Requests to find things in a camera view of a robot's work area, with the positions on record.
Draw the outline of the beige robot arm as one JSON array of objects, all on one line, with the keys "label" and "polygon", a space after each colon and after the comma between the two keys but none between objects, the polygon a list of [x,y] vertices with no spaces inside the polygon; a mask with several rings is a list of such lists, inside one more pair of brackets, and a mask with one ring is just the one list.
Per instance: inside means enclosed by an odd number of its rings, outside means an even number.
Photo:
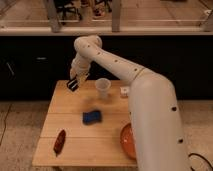
[{"label": "beige robot arm", "polygon": [[170,80],[102,49],[97,35],[74,41],[70,77],[96,62],[129,86],[128,100],[139,171],[191,171],[175,88]]}]

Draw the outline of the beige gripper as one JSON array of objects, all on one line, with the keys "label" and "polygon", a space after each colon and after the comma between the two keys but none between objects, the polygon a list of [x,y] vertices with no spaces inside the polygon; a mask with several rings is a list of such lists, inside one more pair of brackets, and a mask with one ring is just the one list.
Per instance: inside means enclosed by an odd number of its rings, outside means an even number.
[{"label": "beige gripper", "polygon": [[78,64],[72,64],[70,69],[70,79],[76,80],[78,83],[83,83],[89,76],[89,66],[80,66]]}]

